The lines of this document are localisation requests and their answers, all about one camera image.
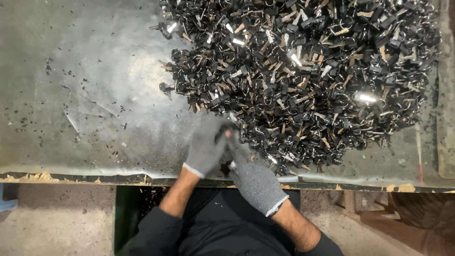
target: pile of keys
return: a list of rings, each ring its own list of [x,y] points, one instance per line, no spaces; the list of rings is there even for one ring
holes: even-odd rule
[[[163,66],[189,108],[234,112],[242,143],[276,165],[341,164],[420,120],[436,61],[438,12],[425,0],[161,0],[192,42]]]

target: metal table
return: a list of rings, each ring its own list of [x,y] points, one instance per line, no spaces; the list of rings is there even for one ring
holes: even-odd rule
[[[192,46],[148,30],[159,21],[158,4],[142,0],[0,5],[0,182],[173,182],[205,114],[158,89],[172,83],[160,67],[171,50]],[[438,175],[436,68],[429,79],[423,121],[396,132],[391,147],[349,150],[342,165],[299,169],[283,185],[451,191],[454,180]],[[232,183],[215,172],[201,185]]]

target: black sleeve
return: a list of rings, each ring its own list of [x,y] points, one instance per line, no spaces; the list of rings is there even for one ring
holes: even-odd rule
[[[131,256],[172,256],[177,254],[176,241],[183,220],[154,207],[139,223],[139,233],[130,247]]]
[[[296,256],[343,256],[340,247],[335,242],[328,238],[324,233],[321,232],[321,239],[319,243],[311,250],[307,252],[295,251]]]

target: concrete floor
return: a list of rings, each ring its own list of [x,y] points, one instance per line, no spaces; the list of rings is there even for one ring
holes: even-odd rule
[[[114,186],[21,184],[17,198],[0,213],[0,255],[111,254]]]
[[[340,214],[333,206],[340,195],[341,191],[302,190],[302,213],[345,255],[421,255]],[[372,208],[371,202],[380,196],[359,192],[359,208]],[[111,254],[115,187],[21,184],[17,198],[17,209],[0,213],[0,255]]]

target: gloved hand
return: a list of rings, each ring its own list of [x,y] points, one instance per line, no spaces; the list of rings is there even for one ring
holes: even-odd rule
[[[266,217],[289,197],[269,168],[247,161],[241,154],[236,154],[230,175],[245,200]]]
[[[224,154],[228,136],[235,125],[225,118],[203,121],[190,142],[190,149],[183,167],[203,179],[215,168]]]

